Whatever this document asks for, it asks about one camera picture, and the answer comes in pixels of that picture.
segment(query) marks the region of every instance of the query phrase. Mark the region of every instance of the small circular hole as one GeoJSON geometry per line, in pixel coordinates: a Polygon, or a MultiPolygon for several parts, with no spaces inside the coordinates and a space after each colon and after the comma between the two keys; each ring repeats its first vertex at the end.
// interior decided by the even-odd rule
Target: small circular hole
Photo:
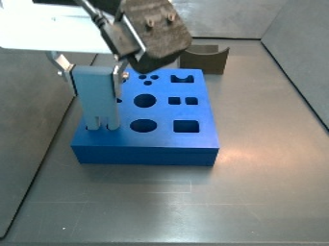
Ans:
{"type": "Polygon", "coordinates": [[[157,75],[151,75],[149,78],[151,78],[152,80],[156,80],[156,79],[159,78],[159,76],[157,76],[157,75]]]}
{"type": "Polygon", "coordinates": [[[156,98],[149,94],[141,94],[135,97],[133,103],[139,108],[149,108],[156,103],[156,98]]]}
{"type": "Polygon", "coordinates": [[[149,86],[151,85],[151,81],[144,81],[144,85],[149,86]]]}
{"type": "Polygon", "coordinates": [[[156,126],[155,121],[149,119],[137,119],[129,124],[131,130],[143,134],[153,131],[156,126]]]}

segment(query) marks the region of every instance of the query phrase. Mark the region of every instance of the dark gray object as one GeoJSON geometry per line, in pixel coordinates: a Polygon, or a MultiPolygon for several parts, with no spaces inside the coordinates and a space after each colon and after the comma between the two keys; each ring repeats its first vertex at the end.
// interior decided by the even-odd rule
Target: dark gray object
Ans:
{"type": "Polygon", "coordinates": [[[223,74],[230,48],[218,51],[218,45],[191,45],[180,54],[179,67],[202,69],[204,74],[223,74]]]}
{"type": "Polygon", "coordinates": [[[291,0],[262,42],[329,129],[329,2],[291,0]]]}
{"type": "Polygon", "coordinates": [[[173,0],[194,37],[262,38],[287,0],[173,0]]]}
{"type": "MultiPolygon", "coordinates": [[[[93,55],[71,56],[91,63],[93,55]]],[[[32,183],[72,96],[42,52],[0,49],[0,237],[32,183]]]]}
{"type": "Polygon", "coordinates": [[[128,57],[128,62],[137,72],[149,73],[175,61],[191,44],[190,33],[168,0],[125,0],[120,14],[145,46],[140,59],[128,57]]]}
{"type": "Polygon", "coordinates": [[[214,168],[79,165],[75,103],[1,245],[327,245],[327,134],[259,41],[196,43],[230,47],[214,168]]]}

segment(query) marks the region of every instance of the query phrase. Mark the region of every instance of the metal wall panel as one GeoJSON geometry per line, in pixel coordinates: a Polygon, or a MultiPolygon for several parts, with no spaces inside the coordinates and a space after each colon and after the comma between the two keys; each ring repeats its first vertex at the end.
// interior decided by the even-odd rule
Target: metal wall panel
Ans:
{"type": "Polygon", "coordinates": [[[287,0],[173,0],[194,37],[260,39],[287,0]]]}
{"type": "Polygon", "coordinates": [[[329,1],[290,0],[262,42],[329,128],[329,1]]]}
{"type": "MultiPolygon", "coordinates": [[[[81,63],[93,59],[93,55],[68,57],[81,63]]],[[[13,221],[71,100],[42,52],[0,49],[0,237],[13,221]]]]}

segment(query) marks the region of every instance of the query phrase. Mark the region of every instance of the blue foam block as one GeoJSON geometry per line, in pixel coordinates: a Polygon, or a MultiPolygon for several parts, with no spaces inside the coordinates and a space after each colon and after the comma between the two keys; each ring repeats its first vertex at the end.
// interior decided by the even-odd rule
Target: blue foam block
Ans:
{"type": "Polygon", "coordinates": [[[128,70],[121,85],[120,127],[77,127],[72,149],[80,163],[214,165],[219,143],[200,70],[128,70]]]}

